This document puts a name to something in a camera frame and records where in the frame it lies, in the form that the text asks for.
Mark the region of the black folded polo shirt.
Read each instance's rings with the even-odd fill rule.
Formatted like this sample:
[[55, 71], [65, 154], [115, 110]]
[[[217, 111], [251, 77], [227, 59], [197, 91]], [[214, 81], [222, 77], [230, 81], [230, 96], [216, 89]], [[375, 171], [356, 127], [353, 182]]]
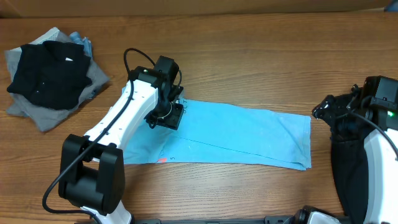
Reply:
[[82, 45], [47, 40], [21, 46], [21, 57], [9, 93], [22, 95], [30, 103], [54, 110], [78, 105], [85, 87], [91, 58]]

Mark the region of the light blue printed t-shirt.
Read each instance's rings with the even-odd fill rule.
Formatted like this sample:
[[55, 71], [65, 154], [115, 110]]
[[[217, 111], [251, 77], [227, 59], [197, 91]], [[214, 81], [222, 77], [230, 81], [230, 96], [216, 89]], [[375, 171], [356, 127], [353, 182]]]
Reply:
[[124, 150], [125, 164], [312, 166], [309, 116], [181, 99], [178, 129], [142, 123]]

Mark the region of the grey folded garment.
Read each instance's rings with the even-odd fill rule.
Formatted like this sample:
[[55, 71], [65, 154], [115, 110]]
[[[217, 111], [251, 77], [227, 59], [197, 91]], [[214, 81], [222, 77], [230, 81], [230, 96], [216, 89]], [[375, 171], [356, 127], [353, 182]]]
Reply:
[[[60, 31], [56, 41], [74, 43], [71, 38], [62, 31]], [[11, 81], [13, 81], [14, 75], [17, 72], [21, 53], [22, 49], [20, 47], [4, 51], [7, 70], [10, 73]], [[12, 116], [29, 117], [41, 132], [49, 131], [80, 109], [84, 103], [93, 99], [98, 93], [100, 93], [105, 84], [109, 82], [109, 77], [92, 59], [90, 61], [87, 77], [90, 78], [93, 83], [82, 91], [79, 97], [79, 104], [71, 110], [54, 110], [51, 108], [40, 107], [33, 105], [21, 95], [10, 93], [14, 103], [6, 110], [6, 113]]]

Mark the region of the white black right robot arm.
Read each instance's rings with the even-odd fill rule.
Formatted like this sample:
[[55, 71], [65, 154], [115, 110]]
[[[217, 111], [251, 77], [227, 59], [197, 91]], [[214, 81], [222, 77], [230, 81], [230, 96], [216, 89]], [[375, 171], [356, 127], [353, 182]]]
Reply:
[[397, 112], [387, 98], [328, 95], [312, 110], [331, 131], [331, 166], [345, 215], [304, 206], [290, 223], [397, 223]]

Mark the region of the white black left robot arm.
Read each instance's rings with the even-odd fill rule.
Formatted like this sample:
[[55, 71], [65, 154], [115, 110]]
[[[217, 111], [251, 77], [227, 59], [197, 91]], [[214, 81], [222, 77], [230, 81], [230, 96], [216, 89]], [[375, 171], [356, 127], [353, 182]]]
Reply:
[[70, 134], [63, 143], [58, 194], [89, 215], [94, 223], [134, 223], [122, 203], [125, 189], [123, 150], [147, 122], [150, 128], [176, 130], [183, 106], [180, 70], [137, 67], [129, 72], [121, 97], [84, 136]]

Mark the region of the black garment pile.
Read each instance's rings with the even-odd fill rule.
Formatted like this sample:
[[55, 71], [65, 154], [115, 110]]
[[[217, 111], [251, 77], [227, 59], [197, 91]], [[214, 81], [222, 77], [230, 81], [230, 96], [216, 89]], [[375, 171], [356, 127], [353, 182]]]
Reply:
[[345, 215], [351, 223], [363, 223], [369, 194], [368, 158], [363, 141], [331, 139], [331, 166]]

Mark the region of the white mesh folded garment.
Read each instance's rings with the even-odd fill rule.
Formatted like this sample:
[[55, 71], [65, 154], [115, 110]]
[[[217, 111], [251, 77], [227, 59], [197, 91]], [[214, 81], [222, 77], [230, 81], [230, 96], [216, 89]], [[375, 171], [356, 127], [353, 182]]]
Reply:
[[43, 42], [48, 40], [56, 40], [59, 33], [60, 30], [57, 27], [53, 27], [50, 30], [48, 30], [45, 34], [33, 40], [30, 44], [37, 45], [37, 44], [42, 44]]

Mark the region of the blue folded garment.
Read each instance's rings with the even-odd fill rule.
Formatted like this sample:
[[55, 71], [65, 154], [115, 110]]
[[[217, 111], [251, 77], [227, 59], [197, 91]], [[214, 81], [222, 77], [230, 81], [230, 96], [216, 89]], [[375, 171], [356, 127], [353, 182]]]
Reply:
[[87, 38], [84, 37], [82, 38], [79, 32], [72, 32], [69, 37], [75, 44], [79, 44], [83, 46], [84, 53], [89, 56], [93, 57], [93, 49], [92, 49], [92, 44], [91, 41]]

